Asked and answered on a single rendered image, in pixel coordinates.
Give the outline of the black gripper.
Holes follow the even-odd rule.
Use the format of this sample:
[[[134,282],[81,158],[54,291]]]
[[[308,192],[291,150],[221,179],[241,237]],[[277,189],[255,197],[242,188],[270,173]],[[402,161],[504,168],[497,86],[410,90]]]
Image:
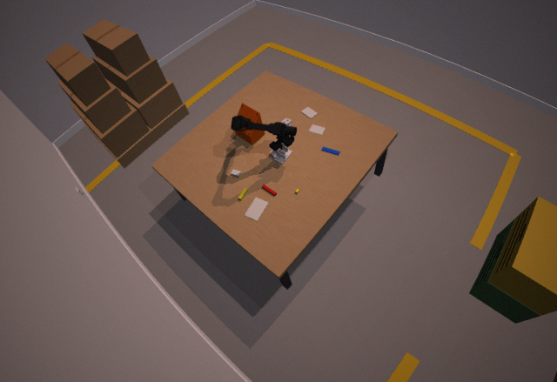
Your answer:
[[[283,148],[282,148],[283,145],[281,144],[281,138],[282,138],[282,137],[285,137],[285,135],[284,135],[284,136],[278,136],[278,135],[277,135],[277,137],[276,137],[277,141],[276,141],[276,142],[272,141],[272,142],[269,144],[270,148],[272,148],[272,149],[275,150],[275,151],[278,150],[279,148],[282,150],[282,149],[283,149]]]

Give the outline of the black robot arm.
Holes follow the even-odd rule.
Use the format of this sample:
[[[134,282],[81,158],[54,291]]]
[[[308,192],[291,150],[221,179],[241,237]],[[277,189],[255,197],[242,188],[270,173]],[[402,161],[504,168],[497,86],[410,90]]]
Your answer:
[[[244,129],[242,129],[244,127]],[[244,131],[244,130],[261,130],[261,131],[269,131],[273,133],[273,135],[284,136],[281,138],[281,143],[284,143],[286,147],[289,147],[294,142],[294,136],[297,133],[297,127],[289,126],[284,124],[283,122],[275,122],[269,124],[255,124],[251,122],[251,119],[245,118],[242,115],[234,116],[232,118],[232,127],[233,131]],[[242,130],[240,130],[242,129]],[[291,135],[291,137],[288,137]]]

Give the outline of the blue flat bar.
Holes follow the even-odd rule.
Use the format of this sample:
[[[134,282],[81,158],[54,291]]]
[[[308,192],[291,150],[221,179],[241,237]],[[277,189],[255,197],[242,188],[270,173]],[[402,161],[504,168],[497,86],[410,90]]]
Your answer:
[[[336,150],[327,148],[327,147],[325,147],[325,146],[322,148],[322,151],[327,151],[327,152],[330,152],[330,153],[336,154],[336,155],[338,155],[338,154],[340,153],[340,151],[336,151]]]

